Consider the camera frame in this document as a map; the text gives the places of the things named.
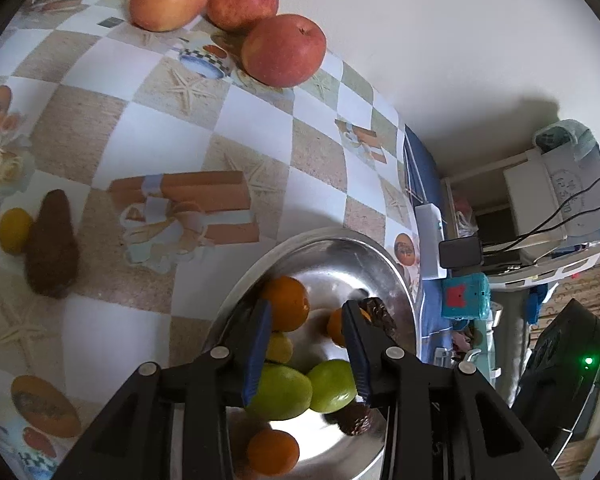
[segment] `black cable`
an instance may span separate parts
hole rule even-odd
[[[529,231],[526,234],[520,235],[518,238],[516,238],[515,241],[513,241],[511,244],[509,244],[505,248],[499,249],[497,251],[493,251],[493,253],[487,253],[487,255],[492,256],[494,254],[504,253],[506,251],[509,251],[510,248],[515,247],[520,242],[522,242],[523,240],[526,240],[527,238],[529,238],[532,235],[539,234],[539,233],[547,233],[549,231],[553,231],[554,229],[557,229],[558,227],[561,227],[561,226],[565,225],[567,222],[570,222],[574,218],[577,218],[579,216],[583,216],[583,215],[586,215],[586,214],[589,214],[589,213],[595,213],[596,211],[600,211],[600,207],[597,207],[595,209],[589,209],[589,210],[586,210],[586,211],[581,211],[581,212],[579,212],[579,213],[577,213],[577,214],[575,214],[575,215],[567,218],[566,220],[560,222],[559,224],[556,224],[553,227],[549,227],[547,229],[541,229],[543,226],[547,225],[551,220],[553,220],[556,217],[556,215],[561,211],[561,209],[565,205],[567,205],[571,200],[573,200],[574,198],[576,198],[576,197],[578,197],[578,196],[580,196],[580,195],[582,195],[582,194],[590,191],[599,182],[600,182],[600,177],[597,178],[595,181],[593,181],[593,183],[589,187],[587,187],[587,188],[585,188],[585,189],[583,189],[583,190],[581,190],[581,191],[579,191],[577,193],[572,194],[570,197],[568,197],[566,200],[564,200],[564,202],[562,202],[558,206],[558,209],[556,209],[555,212],[551,216],[549,216],[549,218],[547,218],[541,224],[537,225],[533,230]]]

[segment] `green apple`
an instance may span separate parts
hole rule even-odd
[[[306,375],[285,365],[264,363],[258,391],[247,411],[266,420],[287,420],[304,413],[311,396]]]
[[[325,361],[314,367],[306,376],[309,377],[314,391],[310,405],[314,412],[337,412],[356,397],[356,381],[347,361]]]

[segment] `orange fruit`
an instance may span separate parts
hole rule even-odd
[[[371,317],[366,313],[366,310],[360,309],[362,315],[371,322]],[[329,316],[329,322],[327,323],[327,334],[331,340],[338,346],[345,347],[344,336],[342,335],[342,309],[334,310]]]
[[[247,460],[255,472],[280,476],[291,471],[300,458],[298,441],[286,431],[261,430],[249,441]]]
[[[282,276],[267,282],[260,297],[271,302],[271,330],[274,332],[293,332],[309,316],[306,289],[294,278]]]

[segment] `apple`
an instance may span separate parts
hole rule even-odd
[[[249,33],[240,58],[245,71],[265,85],[288,88],[309,79],[320,68],[327,38],[309,18],[279,14]]]
[[[206,0],[131,0],[129,14],[138,27],[165,32],[187,25],[205,5]]]
[[[247,32],[277,12],[278,0],[208,0],[206,4],[206,16],[227,32]]]

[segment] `bowl of fruit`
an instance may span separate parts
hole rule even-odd
[[[236,478],[352,480],[382,454],[386,422],[358,396],[342,336],[342,305],[418,355],[413,303],[402,273],[375,241],[343,228],[311,231],[275,247],[234,286],[204,345],[218,344],[257,299],[272,333],[256,395],[228,408]]]

